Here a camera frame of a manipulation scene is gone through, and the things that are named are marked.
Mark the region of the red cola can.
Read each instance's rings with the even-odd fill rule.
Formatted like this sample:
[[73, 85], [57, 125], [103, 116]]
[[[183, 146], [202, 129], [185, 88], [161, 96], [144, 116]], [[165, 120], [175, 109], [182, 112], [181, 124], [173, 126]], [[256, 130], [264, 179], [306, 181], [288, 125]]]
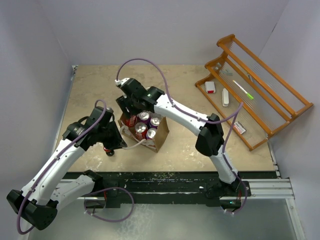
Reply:
[[129, 118], [125, 118], [124, 119], [124, 124], [129, 127], [129, 128], [133, 128], [138, 122], [138, 118], [136, 115], [132, 115]]

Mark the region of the purple Fanta can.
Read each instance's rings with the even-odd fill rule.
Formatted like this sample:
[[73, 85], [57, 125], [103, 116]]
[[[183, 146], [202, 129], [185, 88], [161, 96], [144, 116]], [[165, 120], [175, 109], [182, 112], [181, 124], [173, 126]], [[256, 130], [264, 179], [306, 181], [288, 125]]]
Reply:
[[151, 114], [149, 111], [142, 111], [137, 115], [137, 119], [139, 123], [144, 123], [148, 126], [150, 124]]

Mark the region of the patterned canvas tote bag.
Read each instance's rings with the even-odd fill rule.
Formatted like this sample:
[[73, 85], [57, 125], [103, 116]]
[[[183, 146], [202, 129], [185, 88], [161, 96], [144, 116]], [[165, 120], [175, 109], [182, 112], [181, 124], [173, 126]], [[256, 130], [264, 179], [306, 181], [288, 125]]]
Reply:
[[166, 117], [144, 110], [137, 115], [118, 120], [120, 133], [157, 153], [170, 132]]

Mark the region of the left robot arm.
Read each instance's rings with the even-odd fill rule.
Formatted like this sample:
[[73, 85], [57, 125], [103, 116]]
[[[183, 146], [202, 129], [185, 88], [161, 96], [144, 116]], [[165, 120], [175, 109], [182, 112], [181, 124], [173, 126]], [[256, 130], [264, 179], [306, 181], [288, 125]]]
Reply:
[[103, 177], [86, 170], [71, 183], [58, 187], [70, 167], [90, 147], [101, 143], [105, 150], [114, 151], [126, 147], [115, 122], [111, 108], [95, 106], [89, 116], [70, 124], [56, 150], [40, 171], [22, 189], [12, 189], [6, 199], [17, 214], [17, 230], [21, 235], [24, 219], [32, 228], [44, 230], [58, 212], [84, 195], [98, 196], [103, 191]]

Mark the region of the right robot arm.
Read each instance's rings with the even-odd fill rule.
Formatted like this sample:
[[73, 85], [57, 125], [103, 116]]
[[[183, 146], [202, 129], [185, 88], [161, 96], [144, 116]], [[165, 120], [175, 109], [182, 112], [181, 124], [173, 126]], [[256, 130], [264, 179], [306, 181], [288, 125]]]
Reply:
[[143, 111], [167, 117], [190, 130], [196, 137], [196, 150], [209, 157], [215, 166], [222, 190], [228, 196], [240, 190], [240, 177], [224, 152], [224, 132], [216, 114], [210, 116], [192, 109], [171, 99], [163, 90], [151, 86], [149, 89], [134, 78], [115, 80], [115, 85], [123, 92], [116, 99], [124, 116], [129, 119]]

